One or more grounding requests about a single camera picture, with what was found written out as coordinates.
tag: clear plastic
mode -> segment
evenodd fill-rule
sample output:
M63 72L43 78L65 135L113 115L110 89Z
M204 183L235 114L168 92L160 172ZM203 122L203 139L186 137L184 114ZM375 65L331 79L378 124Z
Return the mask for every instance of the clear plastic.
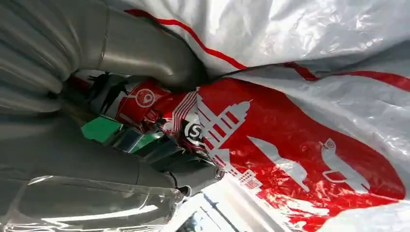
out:
M159 231L183 197L172 188L42 176L17 194L4 231Z

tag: circular logo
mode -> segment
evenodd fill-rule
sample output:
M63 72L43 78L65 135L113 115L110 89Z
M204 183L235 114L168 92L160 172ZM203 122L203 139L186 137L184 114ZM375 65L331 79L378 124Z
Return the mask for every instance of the circular logo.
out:
M334 143L333 141L328 141L328 142L326 143L326 145L327 145L328 148L333 148L333 147L335 147L335 143Z
M143 88L137 92L135 95L135 100L139 106L147 108L154 104L155 95L150 89Z

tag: plastic bag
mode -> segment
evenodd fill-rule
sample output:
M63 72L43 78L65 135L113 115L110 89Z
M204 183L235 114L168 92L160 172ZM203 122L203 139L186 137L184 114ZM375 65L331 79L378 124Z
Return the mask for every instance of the plastic bag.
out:
M200 87L180 135L289 228L410 229L410 2L110 2L181 35L210 74L267 65Z

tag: person silhouette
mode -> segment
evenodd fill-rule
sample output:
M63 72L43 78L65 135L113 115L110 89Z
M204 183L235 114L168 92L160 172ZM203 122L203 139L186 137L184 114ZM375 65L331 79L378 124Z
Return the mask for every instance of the person silhouette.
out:
M100 112L102 113L104 108L104 114L107 113L108 109L110 108L110 106L114 103L115 99L119 96L120 92L124 92L125 95L128 95L129 92L127 91L127 89L125 88L125 85L129 84L128 81L121 81L120 83L112 86L110 88L110 90L107 93L107 96L105 96L104 102L101 106L101 110Z
M105 84L107 84L108 82L109 77L109 72L105 72L104 74L101 74L99 76L89 76L88 79L94 82L86 95L86 99L89 103L102 92Z

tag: white building silhouette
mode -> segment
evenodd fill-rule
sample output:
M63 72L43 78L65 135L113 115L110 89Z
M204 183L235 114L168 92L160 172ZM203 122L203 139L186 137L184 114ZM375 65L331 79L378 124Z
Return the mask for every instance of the white building silhouette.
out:
M255 178L255 173L249 169L243 174L240 173L231 165L229 149L219 149L245 122L251 101L230 105L217 116L202 102L202 97L197 95L198 117L203 127L203 138L210 143L205 143L209 156L242 185L257 193L261 191L262 183Z

